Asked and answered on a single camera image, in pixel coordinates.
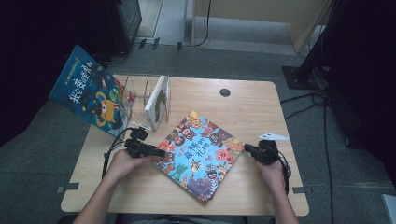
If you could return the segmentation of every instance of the floor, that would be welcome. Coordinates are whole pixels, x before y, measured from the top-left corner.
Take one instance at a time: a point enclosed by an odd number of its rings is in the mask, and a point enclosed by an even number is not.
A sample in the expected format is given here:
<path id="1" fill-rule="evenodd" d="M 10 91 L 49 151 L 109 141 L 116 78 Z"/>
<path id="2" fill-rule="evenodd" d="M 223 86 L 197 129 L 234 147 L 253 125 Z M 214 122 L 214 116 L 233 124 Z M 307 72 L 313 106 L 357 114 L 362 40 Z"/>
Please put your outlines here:
<path id="1" fill-rule="evenodd" d="M 160 44 L 191 45 L 192 5 L 189 0 L 140 0 L 142 24 L 137 39 Z M 195 45 L 206 35 L 206 18 L 197 18 Z M 323 27 L 319 26 L 300 55 L 307 55 L 318 40 Z M 210 18 L 208 39 L 201 46 L 208 49 L 231 49 L 296 55 L 284 23 L 266 21 L 240 21 Z"/>

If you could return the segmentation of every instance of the gray carpet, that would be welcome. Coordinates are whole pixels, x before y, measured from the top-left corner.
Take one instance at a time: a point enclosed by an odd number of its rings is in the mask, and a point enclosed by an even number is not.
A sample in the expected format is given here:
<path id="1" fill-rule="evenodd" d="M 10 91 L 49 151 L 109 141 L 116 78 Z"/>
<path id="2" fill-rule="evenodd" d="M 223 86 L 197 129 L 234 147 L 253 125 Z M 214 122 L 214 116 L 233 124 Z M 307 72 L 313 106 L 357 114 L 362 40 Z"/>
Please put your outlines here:
<path id="1" fill-rule="evenodd" d="M 312 91 L 289 90 L 281 66 L 299 66 L 304 57 L 259 52 L 159 46 L 133 49 L 113 74 L 167 74 L 266 80 L 276 84 L 280 100 Z M 285 117 L 312 105 L 305 97 L 282 105 Z M 337 117 L 327 107 L 327 132 L 332 172 L 335 223 L 389 223 L 381 194 L 396 195 L 383 165 L 364 149 L 345 147 Z M 330 178 L 324 139 L 324 109 L 311 108 L 287 120 L 291 142 L 306 189 L 310 212 L 302 223 L 331 223 Z M 68 182 L 89 125 L 48 101 L 29 128 L 0 148 L 0 223 L 56 223 Z M 249 217 L 266 223 L 269 217 Z"/>

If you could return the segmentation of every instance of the colorful book cover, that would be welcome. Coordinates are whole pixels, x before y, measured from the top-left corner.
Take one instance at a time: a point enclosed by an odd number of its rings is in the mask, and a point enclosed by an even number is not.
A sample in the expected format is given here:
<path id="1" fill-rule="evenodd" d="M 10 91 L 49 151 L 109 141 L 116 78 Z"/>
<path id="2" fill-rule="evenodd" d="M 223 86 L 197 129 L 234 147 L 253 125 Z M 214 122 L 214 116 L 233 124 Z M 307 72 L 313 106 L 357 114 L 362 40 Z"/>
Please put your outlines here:
<path id="1" fill-rule="evenodd" d="M 169 77 L 160 76 L 150 95 L 145 110 L 153 130 L 157 130 L 163 116 L 167 116 L 169 102 Z"/>
<path id="2" fill-rule="evenodd" d="M 134 94 L 76 45 L 49 98 L 103 131 L 118 136 L 127 127 Z"/>
<path id="3" fill-rule="evenodd" d="M 243 143 L 191 111 L 158 145 L 154 163 L 199 201 L 213 199 L 219 184 L 243 150 Z"/>

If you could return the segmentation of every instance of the hand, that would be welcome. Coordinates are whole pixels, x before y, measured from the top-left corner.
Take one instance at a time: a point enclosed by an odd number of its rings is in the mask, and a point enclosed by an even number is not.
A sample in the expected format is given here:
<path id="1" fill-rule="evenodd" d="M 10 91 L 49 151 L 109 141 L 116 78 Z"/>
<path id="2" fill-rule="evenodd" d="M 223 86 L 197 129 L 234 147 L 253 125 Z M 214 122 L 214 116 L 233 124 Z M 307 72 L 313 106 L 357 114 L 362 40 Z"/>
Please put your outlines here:
<path id="1" fill-rule="evenodd" d="M 271 165 L 262 164 L 259 161 L 255 162 L 256 166 L 262 171 L 262 178 L 265 184 L 271 191 L 285 188 L 283 169 L 280 161 L 274 161 Z"/>
<path id="2" fill-rule="evenodd" d="M 115 183 L 119 183 L 125 176 L 131 173 L 136 167 L 151 160 L 151 157 L 131 158 L 126 149 L 121 149 L 114 154 L 113 160 L 108 167 L 106 178 L 110 178 Z"/>

